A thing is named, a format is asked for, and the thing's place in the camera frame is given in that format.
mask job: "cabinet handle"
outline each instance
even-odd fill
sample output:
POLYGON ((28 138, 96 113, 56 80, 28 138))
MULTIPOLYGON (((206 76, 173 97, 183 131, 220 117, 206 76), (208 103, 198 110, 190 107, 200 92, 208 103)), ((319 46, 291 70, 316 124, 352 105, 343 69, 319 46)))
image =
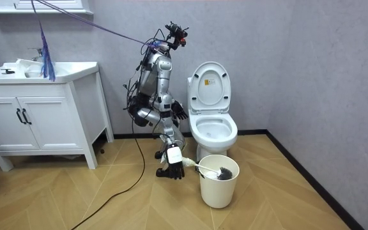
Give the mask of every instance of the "cabinet handle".
POLYGON ((26 121, 26 122, 24 122, 24 123, 25 123, 25 124, 26 124, 26 123, 28 123, 28 124, 32 125, 32 122, 29 122, 29 121, 28 121, 28 119, 26 119, 25 112, 26 112, 26 110, 25 110, 25 109, 22 109, 22 115, 24 116, 24 119, 25 119, 25 121, 26 121))
POLYGON ((26 125, 26 122, 23 122, 23 121, 22 121, 22 119, 20 118, 19 112, 20 112, 20 109, 18 109, 18 108, 17 108, 17 116, 18 116, 19 121, 20 121, 22 124, 25 124, 25 125, 26 125))

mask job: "herringbone floor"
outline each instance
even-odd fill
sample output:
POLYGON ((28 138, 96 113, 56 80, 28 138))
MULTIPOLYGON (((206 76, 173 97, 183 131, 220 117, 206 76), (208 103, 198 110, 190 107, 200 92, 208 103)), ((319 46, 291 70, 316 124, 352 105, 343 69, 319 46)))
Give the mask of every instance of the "herringbone floor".
MULTIPOLYGON (((185 155, 194 158, 197 144, 187 141, 185 155)), ((233 201, 221 210, 204 204, 191 168, 184 180, 156 178, 160 165, 153 154, 160 140, 139 143, 147 163, 143 179, 79 229, 348 229, 265 135, 239 136, 229 150, 241 173, 233 201)), ((14 170, 0 170, 0 229, 71 229, 128 188, 142 169, 135 141, 101 143, 100 148, 105 153, 98 153, 96 170, 89 170, 83 158, 12 158, 14 170)))

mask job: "faucet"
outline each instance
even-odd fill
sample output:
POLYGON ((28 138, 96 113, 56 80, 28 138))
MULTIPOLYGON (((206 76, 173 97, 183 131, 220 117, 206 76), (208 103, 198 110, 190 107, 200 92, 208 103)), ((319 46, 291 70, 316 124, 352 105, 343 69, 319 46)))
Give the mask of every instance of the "faucet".
POLYGON ((29 49, 36 49, 38 51, 39 56, 38 57, 32 57, 32 61, 38 61, 40 58, 42 58, 42 49, 41 48, 29 48, 29 49))

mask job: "label sticker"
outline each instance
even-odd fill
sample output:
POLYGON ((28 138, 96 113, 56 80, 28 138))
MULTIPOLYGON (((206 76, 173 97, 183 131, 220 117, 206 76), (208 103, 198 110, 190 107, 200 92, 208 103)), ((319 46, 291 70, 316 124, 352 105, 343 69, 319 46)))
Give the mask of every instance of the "label sticker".
POLYGON ((213 84, 215 84, 215 79, 212 79, 212 80, 204 80, 204 84, 206 85, 206 86, 209 86, 209 85, 213 85, 213 84))

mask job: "baseboard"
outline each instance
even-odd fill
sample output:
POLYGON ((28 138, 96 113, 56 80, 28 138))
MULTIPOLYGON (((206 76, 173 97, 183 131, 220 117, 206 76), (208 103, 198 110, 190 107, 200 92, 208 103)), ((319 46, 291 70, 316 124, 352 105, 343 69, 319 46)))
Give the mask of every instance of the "baseboard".
POLYGON ((276 145, 280 152, 287 158, 295 169, 309 182, 318 194, 326 201, 334 212, 346 223, 352 230, 364 230, 364 228, 348 213, 336 199, 297 161, 295 157, 269 132, 266 132, 268 138, 276 145))
MULTIPOLYGON (((238 135, 257 135, 257 134, 267 134, 268 130, 266 129, 257 129, 257 130, 239 130, 238 135)), ((192 137, 191 132, 183 132, 184 137, 192 137)), ((153 134, 114 134, 115 139, 156 139, 158 135, 153 134)), ((105 139, 105 135, 102 134, 100 138, 105 139)))

